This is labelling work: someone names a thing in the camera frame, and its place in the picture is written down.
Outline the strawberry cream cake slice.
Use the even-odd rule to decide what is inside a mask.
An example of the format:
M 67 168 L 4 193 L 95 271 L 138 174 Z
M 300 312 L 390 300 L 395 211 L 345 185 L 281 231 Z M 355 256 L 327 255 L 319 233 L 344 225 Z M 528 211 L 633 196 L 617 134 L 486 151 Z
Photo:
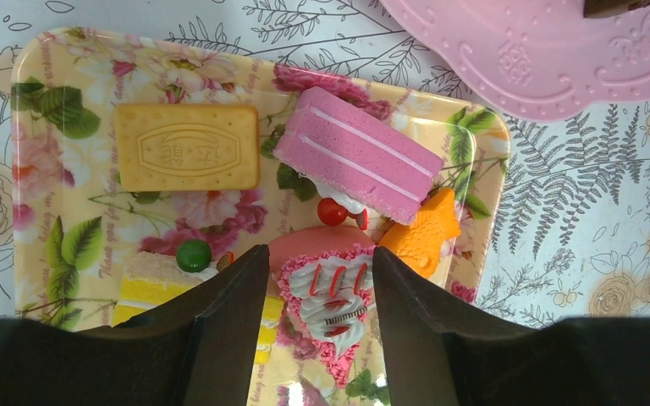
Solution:
M 315 349 L 336 386 L 344 388 L 373 304 L 375 244 L 364 232 L 364 206 L 326 197 L 317 205 L 317 216 L 321 225 L 270 243 L 270 269 L 296 335 Z

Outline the floral dessert tray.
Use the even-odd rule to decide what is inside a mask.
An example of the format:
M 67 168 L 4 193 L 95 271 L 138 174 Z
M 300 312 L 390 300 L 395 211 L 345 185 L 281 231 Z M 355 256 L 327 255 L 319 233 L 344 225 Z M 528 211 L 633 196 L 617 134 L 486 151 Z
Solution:
M 315 187 L 272 150 L 299 94 L 319 86 L 443 158 L 461 235 L 443 246 L 437 285 L 473 300 L 498 208 L 510 135 L 485 107 L 171 42 L 68 27 L 39 35 L 12 75 L 15 308 L 68 330 L 120 320 L 121 277 L 140 250 L 206 240 L 215 258 L 318 224 Z M 248 103 L 260 118 L 252 191 L 130 193 L 118 178 L 121 103 Z

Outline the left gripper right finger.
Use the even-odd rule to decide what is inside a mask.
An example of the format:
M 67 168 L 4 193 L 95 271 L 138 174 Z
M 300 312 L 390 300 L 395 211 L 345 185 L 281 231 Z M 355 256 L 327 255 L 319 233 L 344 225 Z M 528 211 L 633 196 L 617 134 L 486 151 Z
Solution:
M 390 401 L 393 405 L 459 405 L 450 337 L 497 340 L 526 327 L 506 321 L 418 275 L 384 247 L 372 275 Z

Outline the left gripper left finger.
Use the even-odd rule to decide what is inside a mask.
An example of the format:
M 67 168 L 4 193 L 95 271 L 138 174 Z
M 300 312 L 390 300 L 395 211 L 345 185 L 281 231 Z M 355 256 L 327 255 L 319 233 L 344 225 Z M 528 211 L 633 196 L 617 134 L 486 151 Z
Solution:
M 87 405 L 243 405 L 261 324 L 269 248 L 112 327 L 86 332 L 104 376 Z

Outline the chocolate cake piece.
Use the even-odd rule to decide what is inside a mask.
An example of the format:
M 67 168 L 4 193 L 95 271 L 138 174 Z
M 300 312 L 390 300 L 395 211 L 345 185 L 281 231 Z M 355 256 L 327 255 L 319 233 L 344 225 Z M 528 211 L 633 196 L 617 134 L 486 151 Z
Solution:
M 585 0 L 582 15 L 586 19 L 604 19 L 650 6 L 650 0 Z

